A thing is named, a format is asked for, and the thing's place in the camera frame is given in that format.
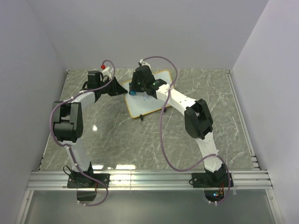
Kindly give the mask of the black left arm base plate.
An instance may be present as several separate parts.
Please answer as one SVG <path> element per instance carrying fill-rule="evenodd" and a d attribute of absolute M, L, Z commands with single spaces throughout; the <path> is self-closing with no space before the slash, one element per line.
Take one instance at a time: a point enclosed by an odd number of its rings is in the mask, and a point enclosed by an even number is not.
<path fill-rule="evenodd" d="M 105 188 L 108 187 L 110 181 L 110 174 L 93 174 L 92 178 L 97 179 L 102 182 L 104 185 L 99 184 L 98 182 L 91 180 L 81 173 L 76 173 L 76 176 L 70 176 L 67 182 L 67 188 L 69 189 L 83 189 L 83 188 Z"/>

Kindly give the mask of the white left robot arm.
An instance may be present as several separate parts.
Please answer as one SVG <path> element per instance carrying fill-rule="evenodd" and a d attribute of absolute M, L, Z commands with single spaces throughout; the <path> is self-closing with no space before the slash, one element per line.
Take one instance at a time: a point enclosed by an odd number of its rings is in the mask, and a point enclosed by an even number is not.
<path fill-rule="evenodd" d="M 127 93 L 110 67 L 102 71 L 92 70 L 80 92 L 70 99 L 56 101 L 50 115 L 50 133 L 57 145 L 64 147 L 71 160 L 68 174 L 84 188 L 94 184 L 95 177 L 90 159 L 87 157 L 81 136 L 84 130 L 83 110 L 96 103 L 102 95 L 118 96 Z"/>

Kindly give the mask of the yellow framed whiteboard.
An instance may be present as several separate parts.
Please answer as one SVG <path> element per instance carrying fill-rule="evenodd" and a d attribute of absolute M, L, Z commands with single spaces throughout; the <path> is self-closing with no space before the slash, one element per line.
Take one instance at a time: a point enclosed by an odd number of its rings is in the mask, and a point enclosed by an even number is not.
<path fill-rule="evenodd" d="M 172 78 L 169 70 L 158 71 L 153 74 L 155 79 L 162 79 L 168 84 L 171 84 Z M 129 83 L 131 80 L 121 84 L 121 86 L 129 91 Z M 131 118 L 135 119 L 144 116 L 152 112 L 161 110 L 164 102 L 155 99 L 153 96 L 149 96 L 147 93 L 136 93 L 135 95 L 124 94 L 125 102 L 128 108 L 128 112 Z"/>

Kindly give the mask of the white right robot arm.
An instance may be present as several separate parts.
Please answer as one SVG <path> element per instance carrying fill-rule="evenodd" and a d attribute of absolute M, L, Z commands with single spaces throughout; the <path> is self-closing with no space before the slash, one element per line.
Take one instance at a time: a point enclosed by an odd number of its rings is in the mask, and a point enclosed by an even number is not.
<path fill-rule="evenodd" d="M 186 172 L 201 162 L 204 162 L 206 181 L 210 186 L 218 186 L 224 175 L 227 174 L 227 166 L 219 157 L 213 137 L 213 119 L 207 102 L 203 99 L 195 100 L 179 91 L 162 79 L 155 79 L 148 65 L 141 65 L 133 72 L 129 91 L 145 92 L 149 96 L 164 102 L 159 118 L 160 146 L 163 156 L 168 165 L 175 171 Z M 178 169 L 174 167 L 167 158 L 163 136 L 162 136 L 162 116 L 167 105 L 172 106 L 184 116 L 185 130 L 194 138 L 199 146 L 203 158 L 190 168 Z"/>

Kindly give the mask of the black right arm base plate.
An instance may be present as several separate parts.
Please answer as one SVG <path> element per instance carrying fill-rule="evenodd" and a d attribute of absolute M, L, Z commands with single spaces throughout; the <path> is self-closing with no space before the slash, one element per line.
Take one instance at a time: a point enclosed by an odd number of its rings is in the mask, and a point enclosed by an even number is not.
<path fill-rule="evenodd" d="M 225 174 L 218 179 L 208 173 L 191 173 L 191 179 L 188 181 L 188 183 L 193 188 L 209 188 L 209 189 L 228 188 L 229 183 L 230 183 L 230 187 L 234 186 L 231 173 L 229 173 L 229 176 L 228 174 Z"/>

